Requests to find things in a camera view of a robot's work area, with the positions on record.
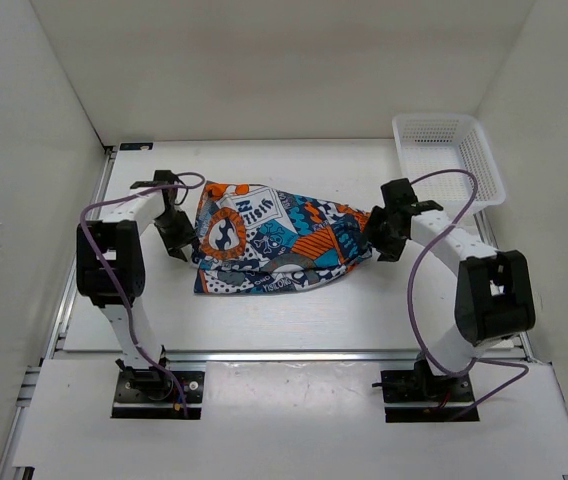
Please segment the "colourful patterned shorts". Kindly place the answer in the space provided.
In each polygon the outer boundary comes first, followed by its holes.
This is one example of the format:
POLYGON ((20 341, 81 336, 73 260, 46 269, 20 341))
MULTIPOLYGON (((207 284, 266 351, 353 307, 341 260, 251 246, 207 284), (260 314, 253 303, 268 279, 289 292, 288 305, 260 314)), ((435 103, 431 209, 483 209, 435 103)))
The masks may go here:
POLYGON ((194 291, 300 292, 337 280, 372 255, 369 213, 261 184, 209 182, 195 219, 194 291))

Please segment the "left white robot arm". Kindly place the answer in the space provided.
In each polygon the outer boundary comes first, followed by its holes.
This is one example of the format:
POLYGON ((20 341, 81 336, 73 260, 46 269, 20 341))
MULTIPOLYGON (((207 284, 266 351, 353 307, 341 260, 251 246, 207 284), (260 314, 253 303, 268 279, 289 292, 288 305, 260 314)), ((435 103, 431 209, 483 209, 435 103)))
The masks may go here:
POLYGON ((174 377, 142 301, 146 269, 141 236, 154 228, 167 255, 186 262, 197 236, 182 203, 204 183, 196 172, 157 170, 151 180, 134 182, 125 196, 91 204, 80 213, 78 292, 107 319, 122 350, 120 368, 141 373, 139 388, 152 400, 170 395, 174 377))

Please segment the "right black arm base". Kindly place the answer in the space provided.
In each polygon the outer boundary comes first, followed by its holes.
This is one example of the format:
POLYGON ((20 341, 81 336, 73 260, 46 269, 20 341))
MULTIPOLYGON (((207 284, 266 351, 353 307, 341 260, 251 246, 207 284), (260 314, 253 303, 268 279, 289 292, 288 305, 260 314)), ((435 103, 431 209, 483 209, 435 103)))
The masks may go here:
POLYGON ((480 421, 468 376, 436 377, 426 387, 414 371, 383 370, 371 387, 382 393, 387 424, 480 421))

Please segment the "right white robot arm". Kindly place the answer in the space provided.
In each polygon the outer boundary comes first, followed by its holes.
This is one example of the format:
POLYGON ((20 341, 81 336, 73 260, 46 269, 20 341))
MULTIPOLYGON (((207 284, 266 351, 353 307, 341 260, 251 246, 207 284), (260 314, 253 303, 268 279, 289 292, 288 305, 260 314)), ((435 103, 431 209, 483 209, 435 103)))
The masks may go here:
POLYGON ((460 218, 449 218, 437 202, 420 201, 406 178, 387 182, 381 193, 384 205, 372 209, 363 238, 384 262, 399 261, 409 240, 422 247, 406 300, 411 329, 430 364, 414 373, 413 387, 434 400, 448 389, 449 377, 467 374, 489 348, 534 327, 528 262, 520 251, 497 250, 460 228, 460 218), (428 254, 456 278, 454 325, 433 344, 424 340, 413 304, 418 269, 428 254))

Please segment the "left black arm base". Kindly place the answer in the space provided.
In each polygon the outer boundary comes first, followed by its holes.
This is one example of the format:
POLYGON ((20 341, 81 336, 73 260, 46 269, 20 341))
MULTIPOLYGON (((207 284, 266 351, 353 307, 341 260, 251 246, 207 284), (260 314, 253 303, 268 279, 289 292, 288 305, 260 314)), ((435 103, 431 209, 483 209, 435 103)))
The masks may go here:
POLYGON ((172 371, 184 396, 156 369, 118 372, 113 396, 113 419, 199 420, 202 414, 205 372, 172 371))

